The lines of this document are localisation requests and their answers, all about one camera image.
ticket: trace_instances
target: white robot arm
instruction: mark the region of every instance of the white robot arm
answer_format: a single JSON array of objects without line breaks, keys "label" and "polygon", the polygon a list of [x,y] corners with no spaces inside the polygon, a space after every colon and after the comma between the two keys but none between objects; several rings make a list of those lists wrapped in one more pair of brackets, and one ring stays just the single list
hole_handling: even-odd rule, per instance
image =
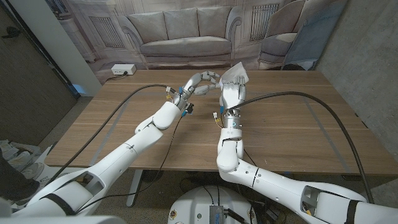
[{"label": "white robot arm", "polygon": [[244,84],[244,77],[238,77],[224,83],[222,88],[220,104],[226,113],[217,157],[222,179],[252,188],[309,223],[388,223],[388,220],[397,223],[398,209],[369,204],[352,190],[334,184],[292,180],[244,162],[240,108],[228,110],[244,102]]},{"label": "white robot arm", "polygon": [[[165,104],[154,115],[143,121],[135,130],[135,135],[109,153],[97,164],[64,175],[44,187],[28,203],[26,208],[13,213],[13,217],[59,217],[74,215],[90,203],[106,195],[109,188],[121,174],[134,162],[140,153],[153,146],[162,136],[162,130],[170,127],[179,116],[191,113],[193,104],[187,100],[202,80],[215,84],[213,72],[197,73],[175,94],[173,102]],[[205,94],[213,87],[201,88],[200,94]],[[81,185],[78,179],[85,179],[87,184]],[[86,207],[77,215],[92,214],[99,202]]]}]

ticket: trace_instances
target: person's leg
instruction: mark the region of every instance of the person's leg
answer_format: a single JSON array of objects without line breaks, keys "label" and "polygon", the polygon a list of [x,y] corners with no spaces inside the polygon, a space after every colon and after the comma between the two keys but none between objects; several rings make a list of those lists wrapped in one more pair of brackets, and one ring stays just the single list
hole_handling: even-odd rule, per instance
[{"label": "person's leg", "polygon": [[3,157],[0,150],[0,196],[18,201],[30,197],[39,188],[36,180],[26,179],[15,170]]}]

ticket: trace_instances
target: black strap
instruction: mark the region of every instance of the black strap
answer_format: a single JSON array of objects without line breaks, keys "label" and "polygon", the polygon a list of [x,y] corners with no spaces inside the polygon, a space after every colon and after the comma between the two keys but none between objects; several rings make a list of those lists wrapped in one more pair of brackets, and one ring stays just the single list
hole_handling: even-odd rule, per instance
[{"label": "black strap", "polygon": [[354,218],[355,218],[355,211],[356,211],[356,205],[358,204],[357,200],[350,200],[348,204],[348,209],[347,209],[347,220],[345,224],[354,224]]},{"label": "black strap", "polygon": [[71,206],[69,206],[69,204],[66,201],[64,201],[64,199],[60,198],[58,195],[48,194],[42,197],[41,199],[43,198],[47,198],[55,202],[60,208],[62,208],[63,212],[65,212],[66,215],[75,215],[75,211],[73,211]]}]

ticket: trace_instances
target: cushion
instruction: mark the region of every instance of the cushion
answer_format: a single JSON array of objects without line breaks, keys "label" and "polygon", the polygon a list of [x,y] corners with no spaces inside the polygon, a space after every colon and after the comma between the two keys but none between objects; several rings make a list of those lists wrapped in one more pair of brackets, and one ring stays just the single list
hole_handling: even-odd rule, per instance
[{"label": "cushion", "polygon": [[198,57],[231,53],[231,42],[219,37],[160,40],[140,47],[145,56]]},{"label": "cushion", "polygon": [[271,63],[283,63],[285,57],[284,56],[275,56],[275,55],[270,55],[264,52],[261,52],[260,54],[260,61],[263,62],[271,62]]},{"label": "cushion", "polygon": [[168,39],[163,12],[132,14],[127,18],[136,27],[144,43]]},{"label": "cushion", "polygon": [[169,40],[198,37],[197,9],[181,9],[163,12]]},{"label": "cushion", "polygon": [[273,13],[269,18],[267,37],[293,32],[305,1],[294,1]]},{"label": "cushion", "polygon": [[321,11],[323,8],[327,7],[330,3],[337,0],[307,0],[305,1],[303,10],[301,11],[300,18],[298,19],[296,26],[294,27],[293,32],[298,32],[300,28],[303,26],[305,20],[308,16]]},{"label": "cushion", "polygon": [[145,59],[149,63],[190,63],[195,64],[195,62],[220,62],[231,60],[230,54],[224,55],[212,55],[212,56],[197,56],[197,57],[163,57],[163,56],[145,56]]},{"label": "cushion", "polygon": [[226,20],[231,9],[229,6],[198,8],[200,36],[225,38]]},{"label": "cushion", "polygon": [[285,56],[295,37],[296,33],[278,34],[266,37],[262,41],[261,51],[272,55]]}]

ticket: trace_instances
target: wall outlet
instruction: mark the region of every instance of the wall outlet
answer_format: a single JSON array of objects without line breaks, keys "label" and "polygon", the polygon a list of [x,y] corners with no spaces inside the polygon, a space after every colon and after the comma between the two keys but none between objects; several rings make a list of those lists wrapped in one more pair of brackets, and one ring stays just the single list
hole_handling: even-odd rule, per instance
[{"label": "wall outlet", "polygon": [[127,71],[128,75],[133,75],[137,68],[134,64],[115,64],[112,67],[113,75],[123,75]]}]

